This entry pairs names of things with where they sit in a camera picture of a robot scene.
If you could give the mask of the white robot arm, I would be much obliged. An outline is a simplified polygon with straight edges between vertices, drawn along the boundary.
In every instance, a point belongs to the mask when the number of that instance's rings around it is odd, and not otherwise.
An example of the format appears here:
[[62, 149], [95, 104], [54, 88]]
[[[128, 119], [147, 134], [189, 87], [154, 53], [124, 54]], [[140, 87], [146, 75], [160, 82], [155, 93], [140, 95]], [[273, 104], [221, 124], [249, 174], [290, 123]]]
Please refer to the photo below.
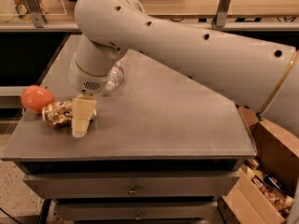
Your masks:
[[137, 0], [78, 0], [74, 14], [82, 37], [69, 79], [77, 91], [102, 90], [132, 49], [299, 135], [296, 48], [159, 20]]

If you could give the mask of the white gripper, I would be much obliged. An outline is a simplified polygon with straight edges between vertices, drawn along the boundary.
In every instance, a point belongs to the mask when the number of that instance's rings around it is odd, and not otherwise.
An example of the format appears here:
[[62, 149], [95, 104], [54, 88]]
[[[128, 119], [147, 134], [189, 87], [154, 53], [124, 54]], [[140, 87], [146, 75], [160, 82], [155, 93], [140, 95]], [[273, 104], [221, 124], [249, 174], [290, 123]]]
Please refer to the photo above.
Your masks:
[[74, 137], [81, 138], [87, 133], [97, 104], [92, 94], [104, 89], [112, 65], [113, 62], [97, 60], [71, 61], [68, 74], [70, 85], [79, 93], [84, 93], [72, 100], [71, 128]]

